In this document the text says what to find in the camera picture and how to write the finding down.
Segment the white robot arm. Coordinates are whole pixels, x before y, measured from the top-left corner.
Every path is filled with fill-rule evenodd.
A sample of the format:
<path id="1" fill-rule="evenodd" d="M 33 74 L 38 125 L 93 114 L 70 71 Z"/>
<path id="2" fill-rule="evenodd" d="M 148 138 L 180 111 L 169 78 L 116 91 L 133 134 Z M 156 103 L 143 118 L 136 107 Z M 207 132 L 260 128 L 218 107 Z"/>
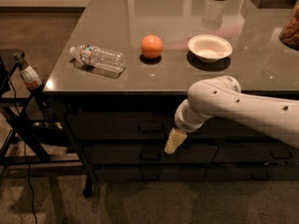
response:
<path id="1" fill-rule="evenodd" d="M 248 95 L 230 76 L 193 83 L 187 98 L 175 113 L 164 152 L 174 153 L 188 133 L 200 129 L 213 117 L 231 119 L 287 145 L 299 148 L 299 102 L 290 99 Z"/>

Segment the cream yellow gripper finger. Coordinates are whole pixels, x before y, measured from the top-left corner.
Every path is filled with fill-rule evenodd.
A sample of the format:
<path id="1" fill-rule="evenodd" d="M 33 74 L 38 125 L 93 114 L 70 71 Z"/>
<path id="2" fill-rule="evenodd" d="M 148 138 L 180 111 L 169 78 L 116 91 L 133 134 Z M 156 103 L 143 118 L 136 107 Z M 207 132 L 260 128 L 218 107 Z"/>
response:
<path id="1" fill-rule="evenodd" d="M 187 134 L 178 128 L 173 128 L 168 135 L 165 144 L 164 152 L 166 154 L 173 154 L 178 147 L 185 141 Z"/>

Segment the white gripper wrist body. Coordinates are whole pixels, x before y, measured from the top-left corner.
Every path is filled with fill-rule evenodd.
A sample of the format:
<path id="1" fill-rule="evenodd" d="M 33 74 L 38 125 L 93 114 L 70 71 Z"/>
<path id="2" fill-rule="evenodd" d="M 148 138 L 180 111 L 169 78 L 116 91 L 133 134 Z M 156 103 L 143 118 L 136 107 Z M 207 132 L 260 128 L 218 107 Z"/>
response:
<path id="1" fill-rule="evenodd" d="M 189 101 L 185 99 L 175 113 L 175 124 L 185 133 L 193 133 L 200 129 L 211 116 L 192 110 Z"/>

